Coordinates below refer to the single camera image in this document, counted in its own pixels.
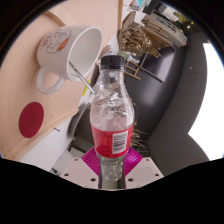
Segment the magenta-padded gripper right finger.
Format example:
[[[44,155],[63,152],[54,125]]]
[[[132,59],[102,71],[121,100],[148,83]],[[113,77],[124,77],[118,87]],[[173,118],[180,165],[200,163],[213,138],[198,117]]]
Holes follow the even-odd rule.
[[[126,189],[143,187],[163,178],[163,174],[150,157],[143,158],[130,148],[124,160],[124,180]]]

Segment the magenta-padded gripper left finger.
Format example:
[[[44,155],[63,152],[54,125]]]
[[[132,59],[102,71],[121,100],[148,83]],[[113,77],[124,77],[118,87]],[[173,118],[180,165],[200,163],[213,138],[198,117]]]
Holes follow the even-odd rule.
[[[95,149],[89,149],[81,158],[75,157],[61,177],[84,188],[98,189],[100,162]]]

